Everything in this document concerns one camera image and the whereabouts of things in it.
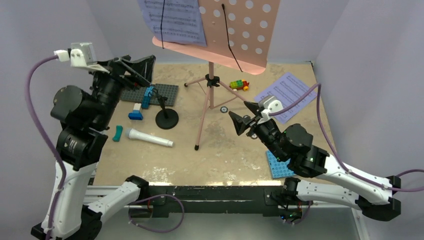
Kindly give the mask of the black microphone stand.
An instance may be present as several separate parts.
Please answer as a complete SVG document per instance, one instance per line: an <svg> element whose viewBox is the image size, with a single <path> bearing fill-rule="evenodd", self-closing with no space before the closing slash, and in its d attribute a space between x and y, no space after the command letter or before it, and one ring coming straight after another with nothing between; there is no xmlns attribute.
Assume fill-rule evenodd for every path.
<svg viewBox="0 0 424 240"><path fill-rule="evenodd" d="M152 96L157 99L161 107L161 110L155 117L157 126L164 130L170 130L174 128L179 122L179 115L174 109L166 108L166 101L168 98L161 95L156 88L154 88Z"/></svg>

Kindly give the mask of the white microphone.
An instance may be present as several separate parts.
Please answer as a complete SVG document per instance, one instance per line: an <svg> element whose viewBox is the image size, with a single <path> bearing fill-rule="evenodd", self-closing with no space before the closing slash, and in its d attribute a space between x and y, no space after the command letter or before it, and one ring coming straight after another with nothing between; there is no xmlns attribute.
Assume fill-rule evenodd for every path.
<svg viewBox="0 0 424 240"><path fill-rule="evenodd" d="M134 128L128 128L125 131L125 135L132 140L141 140L141 141L145 141L145 142L149 142L149 143L153 143L153 144L157 144L157 145L161 145L165 147L174 146L174 142L171 140L154 136L151 134L143 133Z"/></svg>

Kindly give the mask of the pink music stand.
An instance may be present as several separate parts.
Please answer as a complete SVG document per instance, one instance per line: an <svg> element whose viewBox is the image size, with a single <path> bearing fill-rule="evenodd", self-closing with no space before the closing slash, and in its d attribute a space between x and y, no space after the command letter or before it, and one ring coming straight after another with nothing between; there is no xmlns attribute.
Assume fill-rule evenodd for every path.
<svg viewBox="0 0 424 240"><path fill-rule="evenodd" d="M206 46L181 44L153 37L152 43L208 63L208 73L185 87L206 81L206 91L194 149L200 147L201 134L208 109L215 109L214 89L224 87L234 99L245 98L222 82L215 65L259 75L266 69L268 52L280 7L279 0L198 0L196 13L202 19Z"/></svg>

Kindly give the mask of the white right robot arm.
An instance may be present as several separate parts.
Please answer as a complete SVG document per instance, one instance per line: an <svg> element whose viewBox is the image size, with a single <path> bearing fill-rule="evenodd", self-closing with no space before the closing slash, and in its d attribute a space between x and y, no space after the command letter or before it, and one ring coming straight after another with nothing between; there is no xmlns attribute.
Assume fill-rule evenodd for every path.
<svg viewBox="0 0 424 240"><path fill-rule="evenodd" d="M401 186L399 177L379 177L361 170L354 176L356 168L342 165L334 155L313 145L313 136L299 123L280 131L271 114L283 110L283 104L274 97L244 104L253 117L228 113L237 135L256 135L279 162L285 162L296 174L284 181L280 191L283 206L294 202L335 203L381 222L401 214L402 204L391 190Z"/></svg>

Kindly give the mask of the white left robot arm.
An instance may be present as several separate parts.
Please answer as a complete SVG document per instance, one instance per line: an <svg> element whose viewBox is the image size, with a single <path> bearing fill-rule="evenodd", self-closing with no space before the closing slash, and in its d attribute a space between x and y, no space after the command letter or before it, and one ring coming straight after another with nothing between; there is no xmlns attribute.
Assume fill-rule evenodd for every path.
<svg viewBox="0 0 424 240"><path fill-rule="evenodd" d="M74 68L93 76L90 92L68 85L54 96L51 116L62 130L56 145L55 183L45 219L33 226L39 240L93 240L102 225L125 205L149 199L149 183L135 175L113 192L84 204L92 172L108 139L105 131L124 89L147 87L152 82L154 55L132 60L129 55L95 61L82 53L71 53Z"/></svg>

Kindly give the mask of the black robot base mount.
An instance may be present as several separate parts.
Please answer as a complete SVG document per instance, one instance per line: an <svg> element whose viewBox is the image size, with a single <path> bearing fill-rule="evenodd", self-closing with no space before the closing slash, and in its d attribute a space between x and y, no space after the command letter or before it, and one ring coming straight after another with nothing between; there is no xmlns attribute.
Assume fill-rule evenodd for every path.
<svg viewBox="0 0 424 240"><path fill-rule="evenodd" d="M134 204L149 206L154 218L167 218L171 213L277 217L286 210L308 206L295 196L284 196L278 185L149 186L141 190Z"/></svg>

